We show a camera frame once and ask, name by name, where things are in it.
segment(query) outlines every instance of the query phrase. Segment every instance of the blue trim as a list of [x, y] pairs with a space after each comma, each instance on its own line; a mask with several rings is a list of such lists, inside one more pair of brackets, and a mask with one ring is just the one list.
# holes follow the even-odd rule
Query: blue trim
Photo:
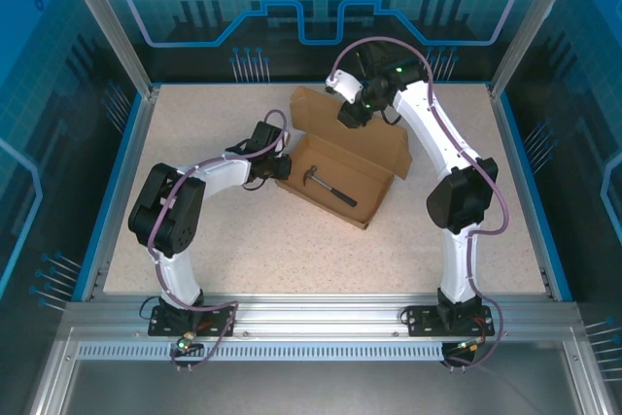
[[86, 249], [85, 260], [82, 263], [80, 276], [78, 276], [78, 282], [76, 283], [76, 288], [74, 289], [74, 293], [71, 298], [72, 301], [82, 301], [82, 295], [85, 292], [86, 285], [88, 283], [88, 276], [90, 275], [90, 270], [93, 266], [93, 262], [95, 261], [95, 251], [97, 250], [97, 245], [99, 244], [99, 240], [101, 238], [101, 232], [104, 228], [104, 223], [106, 221], [106, 217], [108, 216], [108, 211], [110, 210], [115, 187], [117, 186], [117, 182], [119, 181], [121, 166], [123, 165], [123, 160], [125, 159], [125, 153], [127, 153], [129, 139], [134, 131], [134, 125], [136, 124], [136, 118], [138, 117], [138, 111], [140, 110], [140, 104], [142, 99], [143, 97], [139, 93], [136, 94], [134, 104], [132, 105], [132, 111], [129, 114], [129, 118], [127, 119], [127, 125], [125, 126], [125, 133], [121, 138], [121, 144], [119, 145], [119, 150], [117, 151], [115, 165], [113, 165], [113, 171], [110, 174], [110, 179], [108, 179], [108, 186], [106, 187], [106, 191], [104, 192], [104, 198], [101, 201], [101, 207], [99, 208], [99, 214], [97, 214], [97, 220], [95, 221], [93, 233], [90, 236], [90, 240], [88, 241], [88, 248]]
[[618, 241], [622, 244], [622, 225], [613, 208], [613, 203], [609, 199], [609, 185], [611, 185], [611, 173], [613, 170], [622, 163], [622, 152], [616, 154], [605, 166], [605, 173], [603, 175], [603, 183], [601, 184], [601, 200], [605, 206], [606, 213], [609, 215], [609, 220], [615, 234], [618, 236]]
[[515, 0], [507, 0], [507, 4], [501, 13], [499, 22], [488, 40], [433, 40], [427, 39], [419, 29], [412, 24], [406, 15], [398, 9], [385, 9], [382, 7], [382, 0], [343, 0], [337, 8], [337, 31], [334, 39], [307, 39], [304, 29], [304, 9], [298, 0], [260, 0], [259, 10], [244, 11], [240, 13], [231, 24], [221, 33], [216, 41], [196, 41], [196, 42], [178, 42], [178, 43], [161, 43], [154, 41], [145, 22], [142, 20], [133, 0], [125, 0], [130, 12], [134, 16], [134, 20], [140, 30], [145, 42], [155, 49], [179, 49], [179, 48], [217, 48], [237, 29], [240, 24], [249, 17], [268, 17], [268, 7], [294, 7], [296, 10], [298, 41], [305, 46], [335, 46], [341, 44], [344, 38], [344, 26], [346, 23], [345, 10], [346, 7], [352, 5], [366, 5], [373, 7], [375, 16], [392, 16], [399, 20], [403, 26], [423, 45], [423, 46], [474, 46], [487, 47], [496, 43], [501, 35], [501, 30], [505, 25]]
[[551, 267], [553, 268], [553, 274], [555, 275], [557, 287], [560, 291], [559, 298], [562, 301], [572, 301], [572, 294], [570, 293], [568, 280], [566, 279], [566, 274], [564, 273], [564, 267], [562, 266], [562, 261], [560, 260], [557, 247], [555, 246], [555, 241], [553, 240], [551, 227], [548, 224], [546, 214], [544, 213], [544, 207], [542, 206], [540, 194], [537, 191], [536, 179], [534, 179], [534, 174], [530, 168], [527, 154], [525, 153], [525, 147], [523, 146], [523, 142], [518, 132], [518, 126], [516, 125], [516, 120], [514, 119], [514, 114], [512, 114], [512, 109], [509, 106], [509, 101], [507, 100], [505, 92], [501, 95], [501, 104], [507, 118], [509, 131], [512, 134], [512, 139], [514, 140], [514, 146], [516, 147], [518, 158], [521, 162], [521, 166], [523, 167], [523, 173], [525, 174], [525, 180], [527, 181], [527, 189], [529, 190], [530, 197], [534, 203], [534, 208], [536, 209], [537, 221], [539, 223], [540, 231], [542, 232], [542, 237], [544, 237], [544, 244], [551, 261]]

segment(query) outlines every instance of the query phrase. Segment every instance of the aluminum frame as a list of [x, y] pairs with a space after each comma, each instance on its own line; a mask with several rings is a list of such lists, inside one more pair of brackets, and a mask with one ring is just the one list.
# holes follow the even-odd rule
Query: aluminum frame
[[85, 0], [85, 2], [131, 82], [142, 96], [149, 97], [152, 82], [110, 2], [108, 0]]
[[501, 63], [491, 81], [493, 96], [499, 97], [505, 90], [510, 78], [518, 68], [531, 45], [536, 33], [548, 17], [550, 9], [556, 0], [534, 0], [532, 6], [525, 14], [521, 25], [512, 38]]
[[119, 231], [121, 230], [122, 217], [125, 213], [125, 206], [127, 206], [131, 185], [136, 175], [136, 170], [138, 169], [140, 154], [145, 145], [147, 130], [149, 129], [149, 123], [154, 113], [158, 93], [159, 86], [153, 89], [149, 97], [143, 97], [140, 102], [136, 123], [131, 129], [127, 150], [121, 164], [119, 180], [115, 185], [110, 201], [110, 209], [106, 213], [106, 218], [104, 219], [100, 241], [97, 243], [92, 266], [86, 278], [86, 286], [80, 295], [81, 301], [91, 299], [91, 294], [93, 294], [95, 286], [97, 285], [98, 276], [101, 274], [100, 271], [104, 271], [105, 278], [105, 271], [107, 271], [113, 252], [115, 251], [116, 242], [108, 240], [117, 239]]
[[[241, 302], [235, 332], [225, 340], [227, 343], [394, 344], [460, 340], [410, 338], [406, 326], [399, 322], [399, 313], [405, 305], [435, 303], [434, 294], [207, 296], [210, 302], [231, 298]], [[569, 374], [583, 413], [613, 413], [576, 303], [554, 302], [533, 294], [498, 295], [495, 299], [504, 310], [506, 322], [507, 335], [502, 342], [563, 342]], [[141, 302], [142, 297], [127, 297], [119, 302], [67, 305], [31, 415], [62, 413], [82, 344], [174, 342], [174, 338], [146, 334], [147, 322], [137, 312]], [[154, 356], [153, 360], [161, 361], [161, 356]]]

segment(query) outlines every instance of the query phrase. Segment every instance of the hammer handle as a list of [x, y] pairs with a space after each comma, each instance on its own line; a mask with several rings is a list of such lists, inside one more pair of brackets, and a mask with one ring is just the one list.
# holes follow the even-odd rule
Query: hammer handle
[[357, 205], [357, 202], [352, 199], [350, 196], [348, 196], [347, 194], [339, 191], [338, 189], [330, 189], [330, 192], [332, 194], [334, 194], [337, 198], [341, 199], [342, 201], [345, 201], [346, 203], [348, 203], [350, 206], [352, 206], [353, 208]]

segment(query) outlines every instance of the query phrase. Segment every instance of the cardboard box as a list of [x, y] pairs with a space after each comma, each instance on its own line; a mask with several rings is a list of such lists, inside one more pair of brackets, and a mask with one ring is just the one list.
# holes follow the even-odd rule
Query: cardboard box
[[[408, 133], [374, 117], [367, 126], [350, 129], [337, 120], [342, 102], [305, 87], [292, 94], [292, 126], [306, 132], [294, 150], [292, 174], [277, 181], [310, 203], [359, 228], [367, 228], [395, 175], [405, 179], [412, 157]], [[317, 165], [316, 176], [357, 201], [351, 207], [304, 173]]]

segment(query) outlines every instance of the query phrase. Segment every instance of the box flap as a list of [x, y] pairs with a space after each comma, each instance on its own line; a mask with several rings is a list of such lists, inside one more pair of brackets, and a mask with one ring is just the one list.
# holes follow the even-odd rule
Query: box flap
[[350, 153], [363, 157], [405, 179], [412, 157], [408, 133], [401, 126], [390, 126], [378, 117], [361, 128], [347, 128], [337, 120], [342, 102], [306, 87], [292, 94], [292, 126], [316, 135]]

